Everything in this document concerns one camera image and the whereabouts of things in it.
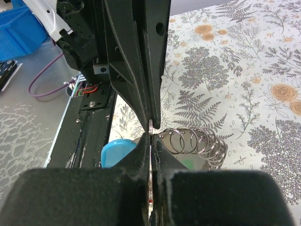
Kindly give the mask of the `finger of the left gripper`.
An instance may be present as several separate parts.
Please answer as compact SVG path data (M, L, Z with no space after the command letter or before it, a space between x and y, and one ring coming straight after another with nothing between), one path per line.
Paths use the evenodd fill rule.
M137 23L130 0L105 0L104 21L110 80L113 88L149 131L146 81L139 47Z
M143 75L138 90L142 92L143 115L146 122L142 126L161 126L160 88L166 62L168 20L170 0L134 0L133 18L136 22Z

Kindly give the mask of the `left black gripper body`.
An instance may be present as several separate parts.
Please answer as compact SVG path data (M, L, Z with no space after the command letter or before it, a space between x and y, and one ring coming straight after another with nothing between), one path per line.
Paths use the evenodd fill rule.
M61 29L56 42L70 68L87 81L109 81L103 2L58 0L56 12L71 28L71 32Z

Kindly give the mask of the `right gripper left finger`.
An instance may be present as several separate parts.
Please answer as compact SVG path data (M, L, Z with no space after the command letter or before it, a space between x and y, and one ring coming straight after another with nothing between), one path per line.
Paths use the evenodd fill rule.
M14 183L3 226L145 226L151 138L111 168L31 169Z

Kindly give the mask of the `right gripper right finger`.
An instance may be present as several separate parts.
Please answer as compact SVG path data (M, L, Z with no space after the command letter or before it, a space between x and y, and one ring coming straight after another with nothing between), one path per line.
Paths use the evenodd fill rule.
M151 138L152 226L292 226L275 180L258 170L189 170Z

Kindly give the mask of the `bunch of coloured key tags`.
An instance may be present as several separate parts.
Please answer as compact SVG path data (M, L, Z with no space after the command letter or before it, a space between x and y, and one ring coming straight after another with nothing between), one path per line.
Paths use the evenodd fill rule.
M167 128L158 135L167 151L191 170L217 170L227 155L227 144L209 127ZM116 139L106 144L101 151L101 167L115 166L137 146L139 140Z

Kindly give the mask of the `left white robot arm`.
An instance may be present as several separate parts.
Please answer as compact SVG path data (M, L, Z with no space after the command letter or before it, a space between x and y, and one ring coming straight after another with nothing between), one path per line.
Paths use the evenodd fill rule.
M90 84L108 82L143 129L161 125L160 87L168 39L169 0L27 0Z

